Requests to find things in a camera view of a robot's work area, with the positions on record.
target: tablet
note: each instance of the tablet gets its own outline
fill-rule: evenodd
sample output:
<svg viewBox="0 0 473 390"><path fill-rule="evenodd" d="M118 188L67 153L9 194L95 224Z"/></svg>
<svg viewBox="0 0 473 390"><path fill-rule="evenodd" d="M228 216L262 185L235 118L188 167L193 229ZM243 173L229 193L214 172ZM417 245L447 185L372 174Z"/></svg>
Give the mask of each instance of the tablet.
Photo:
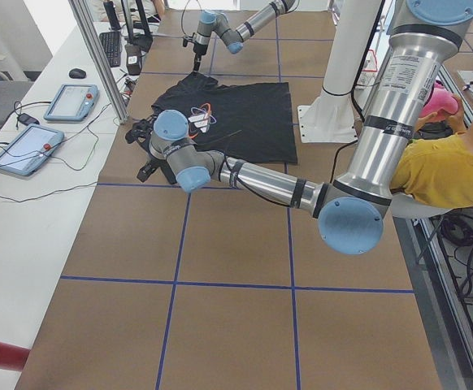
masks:
<svg viewBox="0 0 473 390"><path fill-rule="evenodd" d="M89 114L97 98L96 85L63 84L43 118L49 121L79 122Z"/></svg>
<svg viewBox="0 0 473 390"><path fill-rule="evenodd" d="M59 130L29 124L0 152L0 169L29 176L61 145L64 137Z"/></svg>

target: pink plush toy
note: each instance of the pink plush toy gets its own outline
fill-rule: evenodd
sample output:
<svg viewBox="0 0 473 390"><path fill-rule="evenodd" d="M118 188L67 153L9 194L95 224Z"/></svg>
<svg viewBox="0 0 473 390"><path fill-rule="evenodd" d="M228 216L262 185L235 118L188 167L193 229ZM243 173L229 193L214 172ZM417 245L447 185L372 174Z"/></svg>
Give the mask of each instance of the pink plush toy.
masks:
<svg viewBox="0 0 473 390"><path fill-rule="evenodd" d="M419 118L423 118L426 115L430 115L432 112L436 112L437 116L430 119L430 122L440 122L445 120L450 115L454 115L458 111L458 103L453 97L450 91L447 91L439 83L435 83L432 97L423 107L423 110L419 114Z"/></svg>

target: pink object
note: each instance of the pink object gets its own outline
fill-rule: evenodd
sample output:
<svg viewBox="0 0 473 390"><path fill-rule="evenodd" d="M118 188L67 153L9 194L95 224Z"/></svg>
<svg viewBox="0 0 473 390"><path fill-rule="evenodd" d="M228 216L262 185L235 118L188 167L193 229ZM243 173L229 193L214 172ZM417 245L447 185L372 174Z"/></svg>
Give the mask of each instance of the pink object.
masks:
<svg viewBox="0 0 473 390"><path fill-rule="evenodd" d="M436 112L437 116L430 120L430 122L440 122L445 120L450 115L454 115L458 111L458 103L453 97L450 91L447 91L439 83L435 83L432 97L423 107L423 110L419 114L419 118L423 118L426 115L430 115L432 112Z"/></svg>
<svg viewBox="0 0 473 390"><path fill-rule="evenodd" d="M0 342L0 368L22 371L30 352L30 349Z"/></svg>

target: white table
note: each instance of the white table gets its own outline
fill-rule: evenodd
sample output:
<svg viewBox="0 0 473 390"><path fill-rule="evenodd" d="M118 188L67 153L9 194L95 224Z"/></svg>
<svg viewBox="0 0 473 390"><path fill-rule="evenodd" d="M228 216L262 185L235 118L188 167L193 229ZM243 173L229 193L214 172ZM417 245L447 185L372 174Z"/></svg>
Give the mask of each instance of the white table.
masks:
<svg viewBox="0 0 473 390"><path fill-rule="evenodd" d="M98 24L99 31L107 27L108 24ZM87 77L83 80L69 78L68 71L73 67L86 70ZM120 69L123 67L112 68L116 80L123 76ZM82 123L45 123L43 114L47 105L28 107L24 112L39 119L41 124L64 131L67 137L71 137L109 103L78 28L52 58L25 96L23 104L50 101L59 86L65 83L96 84L99 88L96 106ZM15 123L13 115L0 131L0 141L11 141L24 128L20 125L17 130ZM50 159L40 171L28 178L0 172L0 195L24 199L95 182L117 127L115 112L109 106L91 126L99 142L85 169L73 171L61 161ZM81 167L95 140L85 130L64 143L54 156L74 167ZM93 190L94 186L90 186L25 203L0 199L0 341L32 347ZM14 388L19 377L20 373L0 370L0 390Z"/></svg>

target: yellow cloth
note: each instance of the yellow cloth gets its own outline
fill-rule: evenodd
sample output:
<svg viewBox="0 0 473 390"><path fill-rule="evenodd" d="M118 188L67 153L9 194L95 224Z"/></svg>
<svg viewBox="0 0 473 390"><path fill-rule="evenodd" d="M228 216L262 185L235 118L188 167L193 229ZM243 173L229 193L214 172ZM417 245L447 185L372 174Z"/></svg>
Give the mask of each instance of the yellow cloth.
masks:
<svg viewBox="0 0 473 390"><path fill-rule="evenodd" d="M460 134L408 145L390 188L403 190L429 206L473 206L473 154Z"/></svg>

